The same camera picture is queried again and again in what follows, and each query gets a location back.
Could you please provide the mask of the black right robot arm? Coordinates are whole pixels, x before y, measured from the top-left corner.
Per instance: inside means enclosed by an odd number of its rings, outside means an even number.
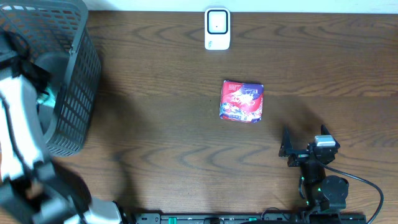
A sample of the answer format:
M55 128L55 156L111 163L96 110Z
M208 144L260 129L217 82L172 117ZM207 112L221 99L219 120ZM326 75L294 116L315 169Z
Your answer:
M321 134L305 149L294 149L290 134L284 128L279 156L288 159L289 167L299 167L299 189L308 206L317 212L338 212L346 208L349 183L336 175L326 175L325 166L335 160L340 144L321 126Z

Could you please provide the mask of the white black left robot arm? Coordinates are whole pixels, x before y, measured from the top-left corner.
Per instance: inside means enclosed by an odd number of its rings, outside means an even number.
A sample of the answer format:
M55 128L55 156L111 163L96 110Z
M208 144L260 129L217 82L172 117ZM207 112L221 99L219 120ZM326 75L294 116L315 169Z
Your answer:
M52 160L37 112L51 74L21 42L1 32L1 207L21 223L124 223L117 203Z

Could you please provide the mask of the teal green snack packet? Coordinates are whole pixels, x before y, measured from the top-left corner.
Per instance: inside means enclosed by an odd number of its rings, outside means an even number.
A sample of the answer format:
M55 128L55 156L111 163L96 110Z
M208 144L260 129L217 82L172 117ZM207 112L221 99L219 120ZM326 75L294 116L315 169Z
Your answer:
M37 104L40 106L47 106L54 108L56 104L56 94L48 86L44 91L41 91L37 97Z

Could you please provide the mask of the red purple snack packet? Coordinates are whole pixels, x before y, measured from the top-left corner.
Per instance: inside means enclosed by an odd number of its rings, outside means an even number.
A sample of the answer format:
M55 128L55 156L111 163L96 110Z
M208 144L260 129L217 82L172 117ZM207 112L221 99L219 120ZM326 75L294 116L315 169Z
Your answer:
M221 88L220 118L243 123L262 119L264 85L225 80Z

